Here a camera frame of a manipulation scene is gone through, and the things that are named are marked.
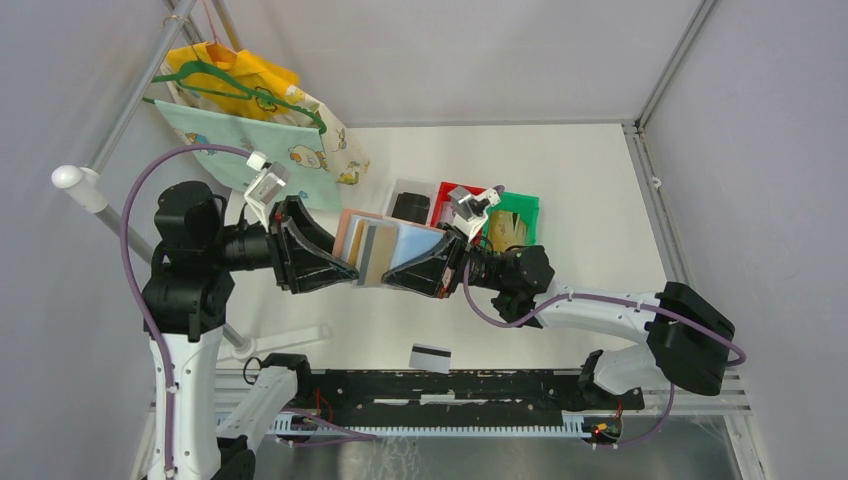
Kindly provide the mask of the tan leather card holder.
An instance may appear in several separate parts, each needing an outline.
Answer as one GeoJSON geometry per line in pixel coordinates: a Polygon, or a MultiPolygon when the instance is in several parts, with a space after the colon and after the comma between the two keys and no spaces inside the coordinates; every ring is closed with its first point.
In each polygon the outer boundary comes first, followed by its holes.
{"type": "MultiPolygon", "coordinates": [[[[389,222],[395,222],[398,224],[399,236],[389,270],[397,268],[402,264],[405,264],[411,260],[422,256],[423,254],[425,254],[426,251],[432,248],[437,243],[437,241],[442,238],[444,234],[443,230],[439,230],[435,227],[429,227],[417,223],[407,222],[404,220],[395,219],[392,217],[378,215],[365,211],[345,209],[341,213],[338,228],[336,231],[336,238],[332,253],[334,257],[346,262],[344,259],[344,249],[350,238],[352,222],[354,219],[362,217],[374,218],[378,220],[387,220],[389,222]]],[[[358,288],[388,287],[389,286],[384,285],[381,281],[381,285],[379,287],[358,288]]]]}

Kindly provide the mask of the gold credit card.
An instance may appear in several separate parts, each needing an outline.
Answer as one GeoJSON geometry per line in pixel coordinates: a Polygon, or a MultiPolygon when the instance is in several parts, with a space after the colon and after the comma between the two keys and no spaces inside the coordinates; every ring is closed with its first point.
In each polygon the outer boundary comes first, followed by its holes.
{"type": "Polygon", "coordinates": [[[399,236],[395,222],[356,218],[344,249],[344,259],[358,271],[355,287],[379,287],[390,266],[399,236]]]}

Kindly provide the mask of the silver magnetic stripe card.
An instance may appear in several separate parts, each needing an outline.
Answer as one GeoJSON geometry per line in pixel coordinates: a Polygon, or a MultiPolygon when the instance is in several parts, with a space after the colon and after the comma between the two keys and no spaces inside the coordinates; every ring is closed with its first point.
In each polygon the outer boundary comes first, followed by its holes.
{"type": "Polygon", "coordinates": [[[415,343],[411,347],[408,367],[414,370],[448,374],[451,359],[450,349],[415,343]]]}

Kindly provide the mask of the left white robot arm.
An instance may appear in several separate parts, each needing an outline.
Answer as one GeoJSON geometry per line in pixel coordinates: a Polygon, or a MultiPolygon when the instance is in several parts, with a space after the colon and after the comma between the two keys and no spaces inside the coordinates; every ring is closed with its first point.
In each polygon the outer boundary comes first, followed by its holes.
{"type": "Polygon", "coordinates": [[[164,191],[154,223],[161,239],[141,292],[156,374],[151,479],[250,479],[258,446],[288,405],[314,394],[306,356],[270,353],[247,396],[216,419],[218,354],[226,306],[239,271],[270,269],[293,294],[353,280],[357,271],[332,254],[333,236],[300,197],[276,202],[261,222],[225,222],[211,189],[187,181],[164,191]]]}

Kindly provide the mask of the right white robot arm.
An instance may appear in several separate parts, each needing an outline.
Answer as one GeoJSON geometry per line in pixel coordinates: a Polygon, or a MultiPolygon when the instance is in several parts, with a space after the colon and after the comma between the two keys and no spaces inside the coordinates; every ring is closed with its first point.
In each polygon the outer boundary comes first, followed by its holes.
{"type": "Polygon", "coordinates": [[[635,388],[671,384],[692,394],[716,396],[728,367],[745,356],[733,343],[733,323],[690,286],[669,281],[656,293],[578,289],[554,278],[541,245],[504,252],[470,243],[449,231],[426,253],[383,274],[383,284],[443,299],[458,287],[495,292],[492,317],[502,329],[579,329],[628,341],[589,355],[577,382],[580,400],[602,408],[635,388]]]}

